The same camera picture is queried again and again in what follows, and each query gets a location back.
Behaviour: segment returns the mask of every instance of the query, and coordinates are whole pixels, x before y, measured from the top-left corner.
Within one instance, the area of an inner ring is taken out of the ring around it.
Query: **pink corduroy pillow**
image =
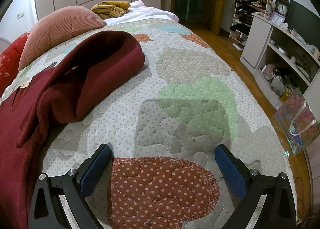
[[[32,28],[20,58],[19,71],[58,44],[105,25],[101,17],[82,6],[52,12]]]

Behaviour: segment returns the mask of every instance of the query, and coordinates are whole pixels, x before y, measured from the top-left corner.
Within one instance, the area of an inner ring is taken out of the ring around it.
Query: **wooden floor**
[[[290,152],[286,137],[273,117],[273,114],[276,112],[275,108],[258,87],[252,73],[239,61],[241,51],[236,49],[231,41],[228,43],[227,37],[215,36],[211,31],[198,23],[180,23],[202,38],[240,76],[270,119],[284,150]],[[311,186],[307,160],[304,153],[300,152],[297,155],[293,155],[292,152],[290,152],[289,163],[293,172],[298,197],[298,219],[309,217],[312,206]]]

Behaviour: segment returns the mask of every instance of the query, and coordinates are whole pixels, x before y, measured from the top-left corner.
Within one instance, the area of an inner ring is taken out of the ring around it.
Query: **clock face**
[[[275,23],[276,25],[280,26],[281,23],[283,22],[283,18],[280,17],[279,15],[275,14],[271,20],[271,22]]]
[[[278,4],[278,11],[280,14],[285,15],[287,13],[287,7],[283,4]]]

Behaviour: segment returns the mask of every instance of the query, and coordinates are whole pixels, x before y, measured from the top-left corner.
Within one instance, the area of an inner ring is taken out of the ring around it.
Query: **white ribbon handle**
[[[310,128],[313,124],[316,123],[316,120],[314,119],[312,122],[309,123],[309,125],[307,127],[305,127],[301,132],[299,133],[295,133],[295,127],[293,126],[293,122],[296,120],[296,118],[304,111],[304,109],[306,108],[307,106],[307,102],[304,101],[303,105],[301,106],[300,110],[297,112],[296,116],[294,117],[294,119],[291,121],[290,123],[290,127],[289,127],[289,130],[290,130],[290,134],[293,135],[293,136],[299,136],[300,134],[304,133],[308,128]]]

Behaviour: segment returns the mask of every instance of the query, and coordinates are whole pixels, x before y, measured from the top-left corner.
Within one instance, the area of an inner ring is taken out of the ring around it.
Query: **antique clock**
[[[275,12],[287,16],[289,11],[289,0],[276,0],[276,9]]]

